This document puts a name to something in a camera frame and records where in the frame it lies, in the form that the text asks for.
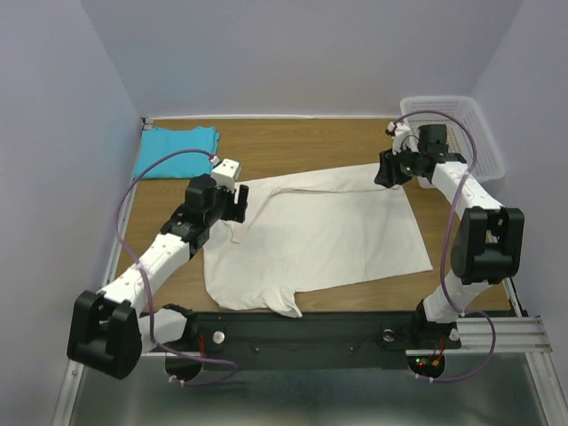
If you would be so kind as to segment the white t shirt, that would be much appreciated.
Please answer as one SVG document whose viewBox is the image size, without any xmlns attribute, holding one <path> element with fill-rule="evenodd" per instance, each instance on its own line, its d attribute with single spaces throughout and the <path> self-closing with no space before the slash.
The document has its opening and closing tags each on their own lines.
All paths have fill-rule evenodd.
<svg viewBox="0 0 568 426">
<path fill-rule="evenodd" d="M 417 272 L 432 265 L 400 186 L 376 164 L 249 180 L 246 220 L 217 222 L 204 281 L 222 308 L 302 317 L 295 295 Z"/>
</svg>

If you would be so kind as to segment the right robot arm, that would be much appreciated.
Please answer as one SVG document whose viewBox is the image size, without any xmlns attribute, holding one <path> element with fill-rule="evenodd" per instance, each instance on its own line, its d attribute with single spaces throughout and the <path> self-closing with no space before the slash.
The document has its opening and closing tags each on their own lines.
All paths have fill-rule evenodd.
<svg viewBox="0 0 568 426">
<path fill-rule="evenodd" d="M 450 152 L 444 124 L 429 124 L 413 134 L 404 123 L 390 122 L 390 149 L 379 155 L 375 183 L 386 188 L 412 178 L 428 181 L 451 204 L 457 232 L 448 232 L 437 289 L 416 307 L 408 325 L 411 341 L 428 346 L 449 337 L 453 324 L 481 293 L 513 277 L 520 265 L 525 216 L 496 201 L 471 176 L 466 159 Z"/>
</svg>

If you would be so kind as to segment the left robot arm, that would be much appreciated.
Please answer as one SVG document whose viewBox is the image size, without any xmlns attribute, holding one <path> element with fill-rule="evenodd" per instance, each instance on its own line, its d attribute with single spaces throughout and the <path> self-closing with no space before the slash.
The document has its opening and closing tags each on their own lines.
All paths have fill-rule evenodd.
<svg viewBox="0 0 568 426">
<path fill-rule="evenodd" d="M 209 175 L 189 181 L 174 210 L 141 256 L 101 290 L 75 300 L 67 356 L 116 379 L 127 377 L 154 349 L 173 355 L 205 348 L 194 312 L 175 304 L 154 306 L 154 294 L 209 240 L 218 221 L 244 222 L 249 187 L 229 187 Z"/>
</svg>

